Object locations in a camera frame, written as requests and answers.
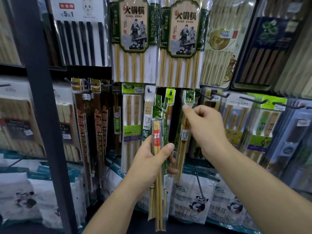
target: fingernail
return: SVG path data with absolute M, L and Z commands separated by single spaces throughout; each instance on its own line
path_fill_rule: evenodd
M 169 148 L 170 150 L 174 150 L 174 144 L 173 144 L 173 143 L 169 143 L 169 144 L 168 144 L 168 148 Z
M 183 110 L 186 110 L 186 109 L 188 109 L 189 107 L 190 107 L 190 105 L 184 104 L 184 105 L 182 106 L 182 109 L 183 109 Z

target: black metal pole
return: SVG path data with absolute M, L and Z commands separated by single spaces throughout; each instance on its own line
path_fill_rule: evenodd
M 11 0 L 11 7 L 64 232 L 76 234 L 74 203 L 38 3 L 37 0 Z

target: hand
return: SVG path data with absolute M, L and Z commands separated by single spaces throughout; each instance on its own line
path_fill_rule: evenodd
M 225 135 L 222 116 L 217 110 L 204 105 L 194 109 L 184 105 L 182 109 L 191 125 L 192 135 L 201 146 L 205 158 L 217 156 L 220 151 L 231 145 Z
M 175 163 L 175 159 L 171 154 L 174 149 L 173 143 L 164 146 L 158 154 L 154 156 L 151 153 L 152 141 L 152 136 L 149 136 L 142 143 L 124 178 L 125 181 L 131 183 L 131 187 L 137 192 L 136 195 L 138 199 L 142 197 L 147 189 L 156 181 L 156 177 L 166 159 L 171 163 Z M 168 167 L 168 173 L 177 174 L 178 170 Z

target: gold circle emblem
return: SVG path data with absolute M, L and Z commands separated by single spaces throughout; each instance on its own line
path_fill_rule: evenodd
M 209 44 L 214 50 L 221 50 L 230 42 L 230 39 L 220 38 L 222 31 L 226 31 L 226 29 L 217 29 L 211 33 Z

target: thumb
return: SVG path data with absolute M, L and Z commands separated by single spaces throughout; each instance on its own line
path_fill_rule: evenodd
M 190 124 L 192 125 L 193 122 L 195 122 L 196 120 L 198 120 L 198 115 L 195 112 L 195 110 L 192 108 L 192 106 L 184 104 L 182 106 L 182 110 L 185 114 L 185 116 L 187 117 L 188 121 L 190 122 Z
M 169 143 L 164 146 L 155 156 L 154 159 L 159 165 L 162 165 L 163 162 L 170 156 L 172 151 L 174 150 L 174 144 Z

